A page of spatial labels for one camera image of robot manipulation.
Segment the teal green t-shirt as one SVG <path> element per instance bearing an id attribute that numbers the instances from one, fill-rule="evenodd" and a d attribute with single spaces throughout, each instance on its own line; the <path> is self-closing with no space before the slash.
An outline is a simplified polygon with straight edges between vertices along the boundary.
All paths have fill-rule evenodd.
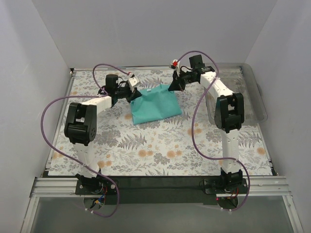
<path id="1" fill-rule="evenodd" d="M 168 88 L 168 85 L 160 84 L 140 90 L 141 96 L 130 103 L 134 125 L 182 114 L 175 93 Z"/>

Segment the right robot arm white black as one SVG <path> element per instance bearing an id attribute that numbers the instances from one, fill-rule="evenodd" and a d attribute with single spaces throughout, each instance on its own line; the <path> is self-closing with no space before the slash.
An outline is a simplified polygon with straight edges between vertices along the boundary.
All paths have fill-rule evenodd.
<path id="1" fill-rule="evenodd" d="M 201 55 L 189 58 L 190 69 L 183 71 L 179 60 L 173 60 L 173 81 L 169 91 L 184 91 L 186 85 L 199 83 L 216 101 L 214 122 L 222 139 L 221 174 L 215 188 L 231 193 L 242 185 L 243 177 L 239 161 L 239 131 L 244 123 L 244 97 L 230 90 L 219 79 L 217 65 L 206 66 Z"/>

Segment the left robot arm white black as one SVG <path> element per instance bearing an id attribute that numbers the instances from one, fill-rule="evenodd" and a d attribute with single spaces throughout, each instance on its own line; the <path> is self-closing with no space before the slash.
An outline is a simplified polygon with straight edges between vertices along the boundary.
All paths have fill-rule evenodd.
<path id="1" fill-rule="evenodd" d="M 100 176 L 99 166 L 95 161 L 94 139 L 97 134 L 97 116 L 112 108 L 119 99 L 126 99 L 128 103 L 141 97 L 137 90 L 139 78 L 133 73 L 128 74 L 126 81 L 119 82 L 119 76 L 108 74 L 105 85 L 100 87 L 98 96 L 81 103 L 73 102 L 69 105 L 64 134 L 73 144 L 78 160 L 82 162 L 82 170 L 76 174 L 82 187 L 92 194 L 99 194 L 104 187 Z"/>

